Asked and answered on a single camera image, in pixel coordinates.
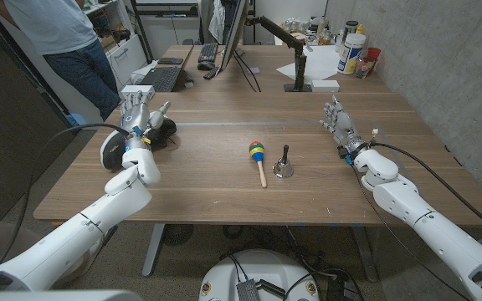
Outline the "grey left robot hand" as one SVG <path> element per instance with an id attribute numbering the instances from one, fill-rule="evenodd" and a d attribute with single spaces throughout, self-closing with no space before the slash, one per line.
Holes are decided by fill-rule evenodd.
<path id="1" fill-rule="evenodd" d="M 150 112 L 148 103 L 153 92 L 132 92 L 120 108 L 120 127 L 136 137 L 148 150 L 167 146 L 167 140 L 176 133 L 177 126 L 165 116 L 169 103 Z"/>

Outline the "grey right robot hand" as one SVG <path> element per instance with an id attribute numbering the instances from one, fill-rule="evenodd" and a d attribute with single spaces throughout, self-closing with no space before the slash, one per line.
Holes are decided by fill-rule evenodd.
<path id="1" fill-rule="evenodd" d="M 360 137 L 351 117 L 344 111 L 337 96 L 332 95 L 331 102 L 325 103 L 326 120 L 320 124 L 331 132 L 338 144 L 338 156 L 352 161 L 367 149 L 367 143 Z"/>

